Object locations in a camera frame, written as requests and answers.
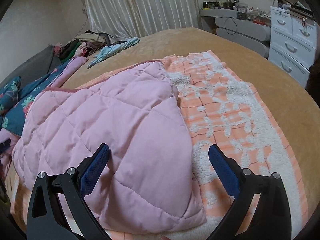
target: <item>metal screw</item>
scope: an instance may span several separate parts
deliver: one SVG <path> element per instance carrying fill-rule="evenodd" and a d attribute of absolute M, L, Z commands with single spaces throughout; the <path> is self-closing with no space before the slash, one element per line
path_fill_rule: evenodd
<path fill-rule="evenodd" d="M 45 173 L 44 173 L 44 172 L 40 172 L 40 173 L 38 174 L 38 178 L 39 178 L 39 179 L 42 179 L 44 176 L 45 176 Z"/>
<path fill-rule="evenodd" d="M 76 169 L 75 168 L 70 168 L 70 169 L 68 169 L 68 171 L 67 171 L 67 173 L 69 174 L 69 175 L 72 175 L 72 174 L 74 174 L 76 172 Z"/>
<path fill-rule="evenodd" d="M 249 169 L 243 169 L 243 174 L 244 175 L 250 175 L 251 174 L 251 171 Z"/>
<path fill-rule="evenodd" d="M 275 179 L 279 179 L 280 178 L 280 175 L 279 175 L 279 173 L 274 173 L 274 174 L 272 174 L 272 176 L 275 178 Z"/>

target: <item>pink fabric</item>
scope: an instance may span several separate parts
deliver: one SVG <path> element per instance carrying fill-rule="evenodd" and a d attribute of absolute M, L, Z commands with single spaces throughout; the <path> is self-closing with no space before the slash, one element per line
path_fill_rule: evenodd
<path fill-rule="evenodd" d="M 7 177 L 7 173 L 11 164 L 11 153 L 20 137 L 2 128 L 0 130 L 0 143 L 5 142 L 7 139 L 11 140 L 10 148 L 2 153 L 0 158 L 0 174 L 3 179 Z"/>
<path fill-rule="evenodd" d="M 66 68 L 63 70 L 61 75 L 56 77 L 49 86 L 47 87 L 61 87 L 84 63 L 87 62 L 86 57 L 75 57 L 73 58 Z"/>
<path fill-rule="evenodd" d="M 88 59 L 86 57 L 75 57 L 72 59 L 63 70 L 61 75 L 56 77 L 56 79 L 54 79 L 51 84 L 47 86 L 47 88 L 61 87 L 87 60 Z M 0 130 L 0 143 L 5 142 L 7 139 L 11 139 L 10 148 L 1 154 L 0 157 L 0 176 L 2 176 L 3 179 L 5 179 L 7 176 L 12 161 L 12 150 L 20 137 L 2 128 Z"/>
<path fill-rule="evenodd" d="M 87 44 L 83 42 L 75 52 L 75 57 L 80 57 L 84 54 L 84 50 L 87 48 Z"/>
<path fill-rule="evenodd" d="M 61 53 L 61 50 L 63 48 L 63 45 L 62 43 L 57 43 L 55 46 L 54 46 L 54 54 L 59 57 L 60 56 L 60 53 Z"/>
<path fill-rule="evenodd" d="M 81 90 L 43 91 L 12 153 L 17 173 L 31 190 L 39 172 L 64 173 L 106 143 L 111 159 L 85 197 L 105 229 L 141 234 L 200 225 L 206 216 L 177 96 L 161 62 Z"/>
<path fill-rule="evenodd" d="M 86 44 L 87 44 L 87 46 L 89 46 L 89 47 L 91 47 L 93 49 L 97 49 L 97 48 L 101 47 L 101 45 L 100 46 L 99 45 L 94 45 L 94 44 L 92 44 L 91 42 L 88 42 L 88 41 L 86 41 Z"/>

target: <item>green cloth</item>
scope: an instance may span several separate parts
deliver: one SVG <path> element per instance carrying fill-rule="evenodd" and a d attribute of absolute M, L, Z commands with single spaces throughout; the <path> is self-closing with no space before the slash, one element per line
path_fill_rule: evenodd
<path fill-rule="evenodd" d="M 65 63 L 66 61 L 68 61 L 69 59 L 71 59 L 75 53 L 76 53 L 76 50 L 78 49 L 78 47 L 81 45 L 81 42 L 78 42 L 76 47 L 70 52 L 70 54 L 68 55 L 68 57 L 66 57 L 65 59 L 63 59 L 61 61 L 61 63 Z"/>

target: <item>orange and white blanket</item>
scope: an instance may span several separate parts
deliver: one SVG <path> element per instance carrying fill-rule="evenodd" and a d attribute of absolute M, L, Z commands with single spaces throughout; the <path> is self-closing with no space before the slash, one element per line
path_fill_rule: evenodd
<path fill-rule="evenodd" d="M 208 159 L 208 149 L 216 143 L 227 157 L 235 159 L 242 168 L 248 167 L 255 174 L 266 176 L 272 172 L 280 173 L 289 199 L 294 238 L 308 220 L 300 168 L 291 146 L 254 86 L 238 78 L 211 51 L 189 54 L 187 57 L 173 55 L 161 61 L 180 92 L 181 113 L 193 143 L 193 172 L 200 184 L 207 222 L 175 233 L 132 235 L 107 231 L 108 234 L 113 240 L 156 240 L 166 237 L 171 240 L 205 240 L 233 201 Z M 91 86 L 125 69 L 105 73 L 79 88 Z M 18 176 L 12 190 L 12 214 L 23 227 L 31 193 L 21 184 Z M 245 231 L 248 227 L 258 200 L 256 197 L 252 201 L 239 231 Z M 74 220 L 68 218 L 68 221 L 71 228 L 80 233 Z"/>

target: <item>white dresser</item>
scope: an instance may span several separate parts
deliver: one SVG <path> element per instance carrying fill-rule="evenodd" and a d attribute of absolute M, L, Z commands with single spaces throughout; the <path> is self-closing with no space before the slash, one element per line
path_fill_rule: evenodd
<path fill-rule="evenodd" d="M 320 28 L 311 19 L 271 7 L 271 44 L 269 61 L 286 71 L 305 88 L 309 68 L 320 52 Z"/>

